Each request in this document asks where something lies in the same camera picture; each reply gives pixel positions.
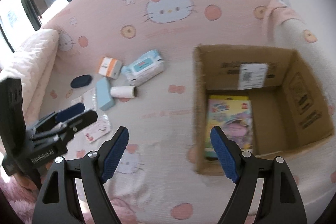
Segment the window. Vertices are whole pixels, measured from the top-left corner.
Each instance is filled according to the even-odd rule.
[[[67,4],[67,0],[0,0],[0,52],[5,47],[15,50]]]

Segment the blue gripper pad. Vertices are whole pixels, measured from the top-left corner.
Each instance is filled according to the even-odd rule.
[[[121,132],[110,152],[107,154],[104,160],[104,169],[101,174],[101,180],[106,183],[108,179],[112,178],[115,170],[118,167],[119,161],[128,145],[129,133],[126,128]]]
[[[72,117],[77,116],[78,114],[83,113],[85,106],[82,103],[75,104],[71,107],[68,107],[65,110],[58,112],[55,117],[56,122],[65,122],[66,120],[71,119]]]
[[[236,170],[236,162],[215,128],[211,129],[210,140],[226,177],[234,183],[238,183],[239,175]]]

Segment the cardboard box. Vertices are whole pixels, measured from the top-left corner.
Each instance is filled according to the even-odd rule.
[[[267,63],[262,88],[237,90],[241,64]],[[322,145],[334,134],[320,83],[296,50],[238,45],[201,45],[194,50],[196,91],[194,136],[196,171],[222,175],[218,161],[204,157],[209,95],[241,95],[251,100],[253,154],[285,159]]]

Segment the metal bolt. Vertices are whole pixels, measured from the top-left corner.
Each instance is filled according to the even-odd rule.
[[[61,163],[62,161],[63,161],[63,158],[62,158],[62,157],[57,157],[57,158],[55,159],[55,163],[57,163],[57,164]]]
[[[91,152],[89,152],[88,156],[89,156],[89,158],[96,157],[97,156],[97,151],[91,151]]]
[[[281,157],[277,157],[276,158],[276,161],[278,162],[278,163],[283,163],[285,160],[283,159],[283,158],[281,158]]]
[[[251,156],[251,153],[249,151],[243,151],[243,157],[249,158]]]

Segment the cardboard tube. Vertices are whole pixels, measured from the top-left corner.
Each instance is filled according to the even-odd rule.
[[[136,86],[113,86],[110,94],[115,98],[134,98],[138,95]]]

